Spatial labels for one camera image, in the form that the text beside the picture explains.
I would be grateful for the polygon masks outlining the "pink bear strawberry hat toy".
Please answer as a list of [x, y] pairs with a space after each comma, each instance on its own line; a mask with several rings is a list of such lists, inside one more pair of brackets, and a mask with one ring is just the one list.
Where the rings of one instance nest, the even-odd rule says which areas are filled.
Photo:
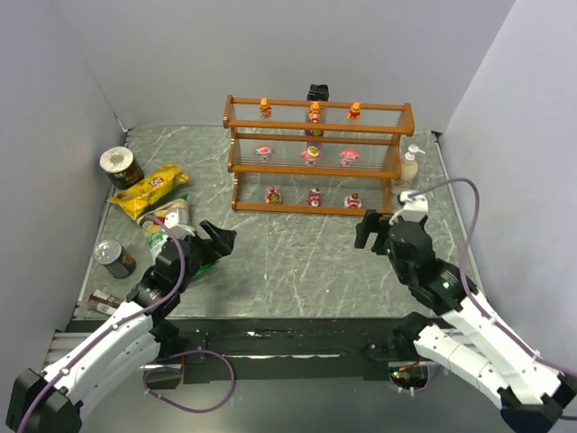
[[307, 203], [311, 207], [319, 207], [321, 205], [321, 191], [319, 188], [312, 188], [307, 194]]

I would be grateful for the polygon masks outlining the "pink bear blue glasses toy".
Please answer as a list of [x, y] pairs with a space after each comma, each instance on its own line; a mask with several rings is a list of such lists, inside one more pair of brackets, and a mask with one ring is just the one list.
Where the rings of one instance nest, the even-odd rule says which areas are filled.
[[345, 149], [339, 153], [339, 161], [343, 167], [350, 167], [355, 161], [358, 161], [361, 155], [354, 149]]

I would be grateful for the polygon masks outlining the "pink bear yellow hat toy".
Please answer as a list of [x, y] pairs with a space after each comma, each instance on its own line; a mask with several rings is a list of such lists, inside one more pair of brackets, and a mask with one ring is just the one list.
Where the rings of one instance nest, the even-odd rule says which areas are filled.
[[303, 159], [306, 166], [314, 166], [320, 156], [321, 152], [315, 146], [308, 146], [300, 153], [300, 157]]

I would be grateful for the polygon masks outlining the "orange bear toy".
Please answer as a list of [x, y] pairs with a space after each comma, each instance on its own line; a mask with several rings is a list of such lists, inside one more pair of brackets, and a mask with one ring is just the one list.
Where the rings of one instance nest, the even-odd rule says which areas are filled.
[[271, 117], [272, 108], [271, 108], [270, 101], [268, 98], [263, 97], [260, 99], [259, 110], [260, 110], [260, 116], [262, 118], [270, 118]]
[[322, 107], [319, 101], [312, 101], [308, 109], [308, 121], [318, 123], [322, 117]]
[[349, 107], [347, 119], [349, 121], [357, 122], [361, 117], [361, 103], [358, 101], [352, 102]]

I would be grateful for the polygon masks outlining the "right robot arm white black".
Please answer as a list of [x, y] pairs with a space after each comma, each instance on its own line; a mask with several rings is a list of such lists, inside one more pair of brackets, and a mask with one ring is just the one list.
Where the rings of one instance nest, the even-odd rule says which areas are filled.
[[424, 221], [405, 221], [375, 210], [356, 226], [355, 247], [377, 236], [372, 251], [389, 259], [411, 295], [459, 331], [460, 341], [417, 313], [394, 331], [403, 355], [419, 355], [443, 366], [477, 389], [515, 432], [548, 432], [576, 396], [576, 378], [538, 361], [516, 342], [510, 328], [453, 264], [435, 256]]

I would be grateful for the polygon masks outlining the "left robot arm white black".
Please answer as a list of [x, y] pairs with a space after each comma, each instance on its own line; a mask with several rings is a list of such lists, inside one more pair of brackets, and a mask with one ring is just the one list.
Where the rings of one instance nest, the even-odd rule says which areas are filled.
[[141, 366], [168, 356], [179, 331], [166, 317], [188, 281], [231, 254], [237, 236], [208, 221], [208, 237], [167, 227], [154, 264], [115, 313], [57, 362], [14, 381], [6, 426], [14, 432], [78, 432], [98, 403]]

